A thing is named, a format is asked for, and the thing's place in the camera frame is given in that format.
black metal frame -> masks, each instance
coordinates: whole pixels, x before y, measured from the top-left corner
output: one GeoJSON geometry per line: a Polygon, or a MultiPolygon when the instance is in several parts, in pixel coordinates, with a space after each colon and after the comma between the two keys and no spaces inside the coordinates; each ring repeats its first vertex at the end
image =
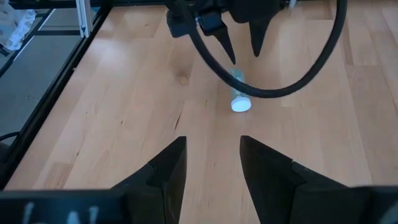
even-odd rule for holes
{"type": "Polygon", "coordinates": [[[35,35],[80,35],[80,30],[39,30],[35,35]]]}
{"type": "Polygon", "coordinates": [[[35,110],[22,128],[20,135],[11,144],[7,155],[0,162],[0,189],[4,189],[9,179],[13,175],[20,161],[24,157],[30,144],[39,132],[41,126],[49,115],[55,102],[58,100],[69,78],[73,74],[73,69],[77,67],[81,58],[84,56],[87,48],[93,41],[96,33],[99,31],[102,23],[108,16],[112,5],[103,4],[97,12],[93,22],[93,31],[88,38],[82,38],[73,49],[59,74],[55,77],[44,96],[41,98],[35,110]]]}
{"type": "Polygon", "coordinates": [[[10,54],[7,50],[4,50],[4,46],[0,46],[0,54],[2,54],[5,57],[8,57],[8,55],[10,54]]]}
{"type": "MultiPolygon", "coordinates": [[[[91,0],[92,7],[100,7],[103,1],[111,2],[112,6],[163,6],[164,0],[91,0]]],[[[10,0],[9,4],[14,9],[48,9],[48,8],[73,8],[75,0],[10,0]]]]}
{"type": "Polygon", "coordinates": [[[16,50],[14,53],[12,53],[11,57],[7,59],[7,62],[3,65],[2,68],[0,68],[0,78],[5,74],[5,72],[10,68],[12,63],[15,61],[15,59],[18,57],[18,55],[24,50],[26,45],[32,40],[32,38],[35,36],[35,33],[39,31],[39,29],[43,26],[47,18],[51,15],[54,9],[48,10],[46,13],[40,15],[42,18],[41,20],[37,23],[37,25],[31,30],[29,35],[25,38],[24,43],[20,47],[19,50],[16,50]]]}

wooden table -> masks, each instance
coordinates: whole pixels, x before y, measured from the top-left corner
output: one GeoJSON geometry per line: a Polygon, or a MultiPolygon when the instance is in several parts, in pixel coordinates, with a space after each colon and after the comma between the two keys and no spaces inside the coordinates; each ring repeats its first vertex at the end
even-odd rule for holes
{"type": "MultiPolygon", "coordinates": [[[[297,81],[325,44],[334,3],[277,15],[261,55],[249,27],[223,15],[248,83],[297,81]]],[[[347,185],[398,184],[398,2],[349,1],[342,38],[316,79],[234,113],[229,87],[189,37],[173,39],[164,7],[114,8],[7,189],[109,188],[177,136],[188,138],[181,223],[258,223],[239,158],[250,135],[347,185]]],[[[226,67],[215,38],[207,46],[226,67]]]]}

black cable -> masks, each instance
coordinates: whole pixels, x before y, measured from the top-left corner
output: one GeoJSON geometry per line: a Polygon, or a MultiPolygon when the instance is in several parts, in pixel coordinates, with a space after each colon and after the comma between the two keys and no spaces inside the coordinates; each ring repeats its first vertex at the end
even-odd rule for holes
{"type": "Polygon", "coordinates": [[[307,74],[304,75],[298,82],[291,84],[285,88],[280,88],[276,90],[262,90],[260,88],[256,88],[240,82],[235,79],[232,75],[230,75],[210,54],[206,45],[203,43],[197,29],[196,22],[192,15],[190,14],[187,5],[184,0],[177,0],[178,5],[180,6],[182,16],[187,24],[189,36],[192,39],[192,42],[195,48],[198,50],[199,54],[203,58],[203,60],[207,63],[207,65],[229,86],[240,91],[241,93],[245,93],[250,96],[260,97],[260,98],[278,98],[282,96],[287,96],[292,94],[305,85],[307,85],[314,77],[318,74],[321,68],[324,66],[329,56],[333,52],[341,31],[343,30],[345,17],[347,13],[347,0],[337,0],[337,8],[336,8],[336,19],[333,24],[333,28],[331,30],[331,34],[329,36],[326,45],[324,46],[320,56],[312,65],[307,74]]]}
{"type": "Polygon", "coordinates": [[[6,140],[7,138],[11,138],[11,137],[18,136],[18,135],[19,135],[19,131],[5,134],[3,136],[0,136],[0,142],[3,141],[3,140],[6,140]]]}

cylindrical object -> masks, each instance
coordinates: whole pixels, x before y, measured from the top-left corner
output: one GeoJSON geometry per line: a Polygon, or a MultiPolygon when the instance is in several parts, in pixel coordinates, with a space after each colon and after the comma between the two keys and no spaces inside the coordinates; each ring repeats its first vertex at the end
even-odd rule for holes
{"type": "Polygon", "coordinates": [[[296,6],[297,0],[290,0],[289,1],[289,9],[293,9],[296,6]]]}
{"type": "MultiPolygon", "coordinates": [[[[231,69],[230,73],[235,79],[237,79],[241,82],[244,82],[244,76],[243,76],[242,71],[234,68],[234,69],[231,69]]],[[[240,91],[232,88],[231,89],[231,97],[232,97],[231,108],[233,111],[244,112],[244,111],[247,111],[248,109],[250,109],[251,101],[250,101],[249,96],[247,96],[246,94],[241,93],[240,91]]]]}

clear plastic bottle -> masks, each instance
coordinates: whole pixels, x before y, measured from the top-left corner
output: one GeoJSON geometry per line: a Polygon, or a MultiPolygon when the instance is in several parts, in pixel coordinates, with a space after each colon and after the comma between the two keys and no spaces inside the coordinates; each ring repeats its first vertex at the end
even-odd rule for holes
{"type": "MultiPolygon", "coordinates": [[[[243,72],[238,69],[231,69],[230,74],[237,80],[244,82],[243,72]]],[[[250,109],[251,101],[249,96],[234,88],[231,89],[231,108],[235,112],[245,112],[250,109]]]]}

